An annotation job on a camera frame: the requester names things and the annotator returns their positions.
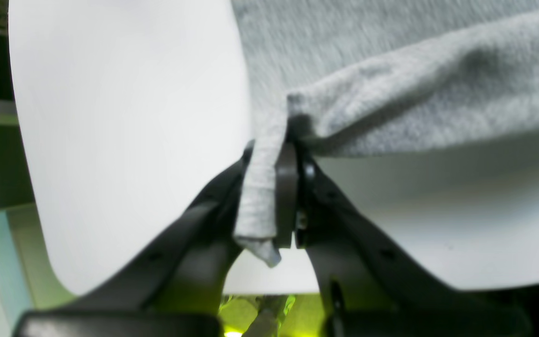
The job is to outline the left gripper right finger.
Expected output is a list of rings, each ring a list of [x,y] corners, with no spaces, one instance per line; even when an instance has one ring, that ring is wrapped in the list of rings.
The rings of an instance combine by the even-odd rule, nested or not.
[[[358,211],[297,143],[275,165],[274,244],[312,262],[323,337],[530,337],[518,306],[459,292]]]

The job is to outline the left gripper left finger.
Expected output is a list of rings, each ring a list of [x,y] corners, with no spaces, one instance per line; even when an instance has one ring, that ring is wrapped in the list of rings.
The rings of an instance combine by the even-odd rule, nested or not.
[[[28,311],[15,337],[222,337],[218,319],[252,146],[125,267],[71,303]]]

